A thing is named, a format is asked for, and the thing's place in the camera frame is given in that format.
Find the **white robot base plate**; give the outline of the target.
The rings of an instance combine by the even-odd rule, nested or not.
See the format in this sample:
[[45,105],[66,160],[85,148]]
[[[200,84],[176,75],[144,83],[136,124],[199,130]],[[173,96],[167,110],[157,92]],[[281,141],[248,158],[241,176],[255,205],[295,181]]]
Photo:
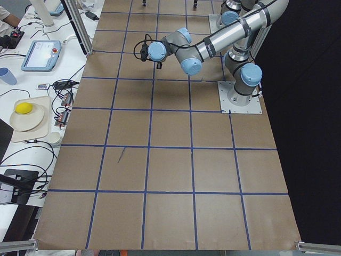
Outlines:
[[252,94],[241,95],[236,92],[233,81],[218,81],[221,112],[224,114],[262,114],[262,108],[255,87]]

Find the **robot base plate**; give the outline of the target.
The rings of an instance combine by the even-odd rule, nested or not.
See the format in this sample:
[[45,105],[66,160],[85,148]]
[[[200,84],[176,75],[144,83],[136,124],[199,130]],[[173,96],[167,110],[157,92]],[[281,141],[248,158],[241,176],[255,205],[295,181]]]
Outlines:
[[224,23],[222,22],[222,18],[220,14],[209,14],[208,15],[210,33],[213,34],[217,32],[219,29],[224,27]]

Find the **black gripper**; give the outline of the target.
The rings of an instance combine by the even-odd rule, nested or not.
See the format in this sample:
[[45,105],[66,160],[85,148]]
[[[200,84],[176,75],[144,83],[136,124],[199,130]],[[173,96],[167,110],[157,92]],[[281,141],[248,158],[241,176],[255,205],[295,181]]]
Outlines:
[[163,63],[162,63],[162,62],[157,62],[156,68],[159,69],[159,70],[161,70],[162,67],[163,67]]

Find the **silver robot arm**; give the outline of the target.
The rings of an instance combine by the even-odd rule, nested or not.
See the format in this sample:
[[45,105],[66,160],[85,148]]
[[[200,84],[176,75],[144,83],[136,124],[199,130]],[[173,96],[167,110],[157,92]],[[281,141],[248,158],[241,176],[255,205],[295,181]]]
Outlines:
[[217,31],[193,44],[189,31],[180,28],[141,49],[143,61],[153,61],[161,68],[170,55],[175,55],[185,74],[192,76],[202,69],[203,62],[222,50],[228,51],[229,61],[244,65],[255,56],[267,32],[284,13],[288,1],[223,1],[221,14],[215,24]]
[[[256,3],[257,1],[224,1],[221,7],[222,23],[232,23],[249,12]],[[253,91],[262,78],[262,70],[251,60],[251,47],[258,33],[256,30],[235,42],[224,55],[224,64],[236,80],[233,89],[228,92],[228,98],[236,106],[244,107],[250,103]]]

